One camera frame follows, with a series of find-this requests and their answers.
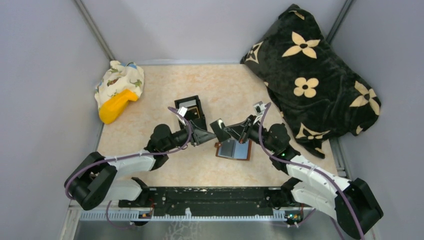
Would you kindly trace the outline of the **brown leather card holder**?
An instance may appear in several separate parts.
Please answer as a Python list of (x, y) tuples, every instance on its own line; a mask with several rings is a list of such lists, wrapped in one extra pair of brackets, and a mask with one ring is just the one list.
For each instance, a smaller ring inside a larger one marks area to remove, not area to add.
[(252, 142), (247, 140), (245, 143), (240, 143), (235, 139), (228, 139), (224, 142), (216, 142), (215, 156), (236, 161), (249, 161), (251, 158)]

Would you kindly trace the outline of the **black credit card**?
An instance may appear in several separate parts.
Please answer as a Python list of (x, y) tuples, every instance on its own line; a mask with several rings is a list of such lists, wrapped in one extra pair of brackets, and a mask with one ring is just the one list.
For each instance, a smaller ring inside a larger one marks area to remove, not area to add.
[(221, 118), (215, 120), (214, 122), (210, 123), (210, 127), (215, 134), (217, 140), (222, 143), (224, 141), (227, 141), (232, 136), (226, 131), (226, 126)]

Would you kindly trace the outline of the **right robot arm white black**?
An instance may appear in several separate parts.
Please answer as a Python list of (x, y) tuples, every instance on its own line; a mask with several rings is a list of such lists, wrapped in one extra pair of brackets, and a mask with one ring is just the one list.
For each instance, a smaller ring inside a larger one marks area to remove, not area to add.
[(323, 170), (290, 145), (282, 123), (270, 129), (250, 115), (245, 121), (225, 126), (220, 141), (233, 138), (240, 143), (251, 140), (264, 147), (274, 167), (291, 178), (281, 187), (291, 201), (309, 205), (335, 220), (351, 238), (360, 240), (384, 216), (369, 185), (362, 179), (350, 180)]

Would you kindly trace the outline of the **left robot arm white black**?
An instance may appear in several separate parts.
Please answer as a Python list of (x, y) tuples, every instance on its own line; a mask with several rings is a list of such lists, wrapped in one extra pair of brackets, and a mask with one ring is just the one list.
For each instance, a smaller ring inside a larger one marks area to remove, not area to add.
[(150, 172), (162, 167), (169, 155), (188, 144), (198, 146), (216, 138), (193, 121), (172, 132), (166, 124), (157, 125), (142, 150), (129, 155), (107, 158), (90, 153), (64, 183), (66, 196), (78, 202), (84, 210), (92, 210), (103, 202), (140, 199), (148, 188), (133, 173)]

